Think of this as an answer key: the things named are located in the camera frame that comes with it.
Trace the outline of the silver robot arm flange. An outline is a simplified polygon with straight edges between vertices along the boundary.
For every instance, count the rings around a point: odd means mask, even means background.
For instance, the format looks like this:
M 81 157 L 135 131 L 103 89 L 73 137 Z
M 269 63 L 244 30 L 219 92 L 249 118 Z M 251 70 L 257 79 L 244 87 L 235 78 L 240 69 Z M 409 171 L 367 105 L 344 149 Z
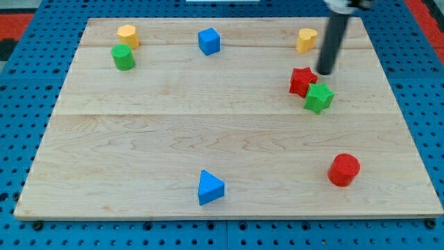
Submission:
M 354 11 L 368 10 L 374 4 L 373 0 L 324 0 L 327 7 L 334 13 L 351 15 Z

